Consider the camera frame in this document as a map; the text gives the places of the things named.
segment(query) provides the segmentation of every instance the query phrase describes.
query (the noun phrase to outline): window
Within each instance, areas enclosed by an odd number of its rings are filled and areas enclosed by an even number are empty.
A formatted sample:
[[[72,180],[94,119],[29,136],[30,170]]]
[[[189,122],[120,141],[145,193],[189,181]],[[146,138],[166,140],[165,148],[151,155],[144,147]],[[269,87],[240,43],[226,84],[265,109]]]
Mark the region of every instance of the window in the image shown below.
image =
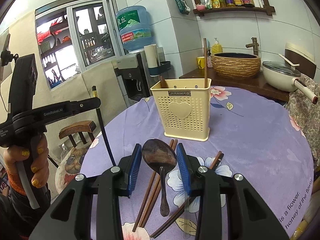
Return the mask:
[[[36,17],[43,69],[50,88],[87,67],[124,54],[112,0],[80,0]]]

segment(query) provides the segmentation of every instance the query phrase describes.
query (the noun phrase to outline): orange sleeve cuff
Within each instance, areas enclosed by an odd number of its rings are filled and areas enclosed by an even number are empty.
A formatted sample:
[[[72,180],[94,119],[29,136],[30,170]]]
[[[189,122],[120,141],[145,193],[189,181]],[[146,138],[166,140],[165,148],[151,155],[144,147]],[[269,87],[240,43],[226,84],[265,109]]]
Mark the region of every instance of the orange sleeve cuff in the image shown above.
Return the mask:
[[[26,196],[26,192],[23,189],[19,175],[18,174],[11,174],[8,171],[7,171],[7,174],[8,174],[11,188],[13,188],[16,192],[20,193],[21,195]]]

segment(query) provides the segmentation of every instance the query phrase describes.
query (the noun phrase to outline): soap dispenser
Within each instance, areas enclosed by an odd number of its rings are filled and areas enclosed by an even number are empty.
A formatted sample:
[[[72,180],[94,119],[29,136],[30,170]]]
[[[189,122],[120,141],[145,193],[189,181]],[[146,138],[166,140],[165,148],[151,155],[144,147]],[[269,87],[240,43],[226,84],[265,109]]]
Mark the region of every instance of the soap dispenser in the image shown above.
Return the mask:
[[[215,38],[214,45],[212,46],[212,54],[221,53],[222,52],[222,46],[219,44],[217,38]]]

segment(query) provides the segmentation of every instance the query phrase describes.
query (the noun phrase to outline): basin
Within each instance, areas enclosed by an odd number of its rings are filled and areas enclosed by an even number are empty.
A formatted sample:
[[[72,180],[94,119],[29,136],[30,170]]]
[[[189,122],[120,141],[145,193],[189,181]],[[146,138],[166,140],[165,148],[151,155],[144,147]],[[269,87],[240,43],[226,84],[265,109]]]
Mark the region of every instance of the basin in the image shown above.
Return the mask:
[[[212,66],[223,77],[248,79],[255,76],[261,66],[261,58],[244,53],[217,53],[211,55]]]

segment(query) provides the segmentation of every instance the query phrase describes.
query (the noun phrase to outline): metal spoon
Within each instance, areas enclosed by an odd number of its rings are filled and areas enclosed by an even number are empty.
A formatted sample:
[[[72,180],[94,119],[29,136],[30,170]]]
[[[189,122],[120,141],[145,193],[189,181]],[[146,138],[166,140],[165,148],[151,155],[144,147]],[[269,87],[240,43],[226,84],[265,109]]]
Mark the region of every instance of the metal spoon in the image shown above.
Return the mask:
[[[177,156],[165,142],[159,139],[149,139],[142,147],[142,157],[146,164],[160,175],[161,181],[161,206],[160,213],[163,217],[169,215],[170,208],[165,190],[165,176],[177,165]]]

